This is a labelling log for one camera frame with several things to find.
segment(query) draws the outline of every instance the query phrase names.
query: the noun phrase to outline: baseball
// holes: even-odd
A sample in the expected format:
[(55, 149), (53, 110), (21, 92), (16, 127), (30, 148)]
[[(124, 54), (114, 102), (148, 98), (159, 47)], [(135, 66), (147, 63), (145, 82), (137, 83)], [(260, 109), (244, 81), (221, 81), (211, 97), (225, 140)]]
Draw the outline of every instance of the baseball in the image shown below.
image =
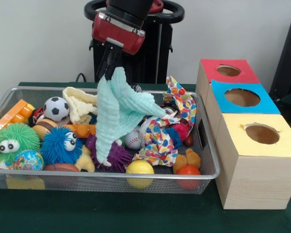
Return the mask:
[(133, 131), (125, 135), (124, 141), (125, 146), (132, 150), (139, 150), (141, 148), (140, 139), (139, 139), (139, 129), (137, 126)]

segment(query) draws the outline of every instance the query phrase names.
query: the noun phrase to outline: wire mesh basket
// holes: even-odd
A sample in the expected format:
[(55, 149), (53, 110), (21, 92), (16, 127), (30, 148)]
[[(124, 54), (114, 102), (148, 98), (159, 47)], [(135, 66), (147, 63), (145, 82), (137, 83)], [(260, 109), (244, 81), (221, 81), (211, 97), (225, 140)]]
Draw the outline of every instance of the wire mesh basket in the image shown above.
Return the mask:
[[(9, 90), (0, 100), (0, 117), (6, 114), (20, 99), (35, 107), (43, 106), (45, 101), (54, 96), (62, 96), (63, 88), (52, 87), (16, 87)], [(83, 89), (89, 94), (96, 94), (96, 89)], [(159, 105), (163, 102), (163, 91), (147, 91), (151, 93)], [(195, 99), (197, 115), (192, 130), (194, 145), (192, 149), (201, 158), (201, 175), (175, 175), (172, 167), (154, 166), (155, 174), (123, 174), (114, 171), (96, 169), (89, 172), (67, 171), (29, 171), (0, 169), (0, 189), (45, 189), (66, 191), (97, 191), (97, 192), (143, 192), (201, 194), (211, 181), (220, 173), (217, 153), (211, 138), (206, 111), (201, 97), (193, 92), (189, 94)], [(178, 149), (185, 154), (187, 147)], [(151, 185), (144, 189), (134, 188), (129, 184)], [(197, 183), (197, 188), (190, 187)]]

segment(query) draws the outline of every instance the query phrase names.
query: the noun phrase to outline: green fuzzy toy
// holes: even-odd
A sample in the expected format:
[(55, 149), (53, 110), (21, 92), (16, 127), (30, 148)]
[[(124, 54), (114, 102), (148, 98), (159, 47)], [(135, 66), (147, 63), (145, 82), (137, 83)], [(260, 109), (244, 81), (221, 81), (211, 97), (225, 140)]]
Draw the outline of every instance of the green fuzzy toy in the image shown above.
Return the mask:
[(39, 136), (26, 124), (11, 124), (0, 131), (0, 162), (7, 166), (11, 166), (22, 151), (39, 149)]

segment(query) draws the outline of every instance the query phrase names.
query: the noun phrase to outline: red box lid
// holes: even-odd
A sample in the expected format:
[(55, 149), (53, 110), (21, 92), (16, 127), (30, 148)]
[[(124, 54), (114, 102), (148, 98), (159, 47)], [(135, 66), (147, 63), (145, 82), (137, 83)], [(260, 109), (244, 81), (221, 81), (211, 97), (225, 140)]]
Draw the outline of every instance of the red box lid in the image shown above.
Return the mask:
[(212, 79), (224, 83), (260, 83), (247, 60), (201, 59), (201, 63), (209, 83)]

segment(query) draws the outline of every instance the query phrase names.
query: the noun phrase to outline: black cable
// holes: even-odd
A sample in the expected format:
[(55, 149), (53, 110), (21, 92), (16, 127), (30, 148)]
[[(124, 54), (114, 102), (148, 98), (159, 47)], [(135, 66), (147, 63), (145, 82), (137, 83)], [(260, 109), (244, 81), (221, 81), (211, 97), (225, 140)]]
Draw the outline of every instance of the black cable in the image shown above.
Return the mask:
[(85, 75), (83, 73), (78, 74), (76, 82), (79, 81), (80, 76), (82, 76), (83, 77), (83, 81), (86, 82), (86, 78), (85, 78)]

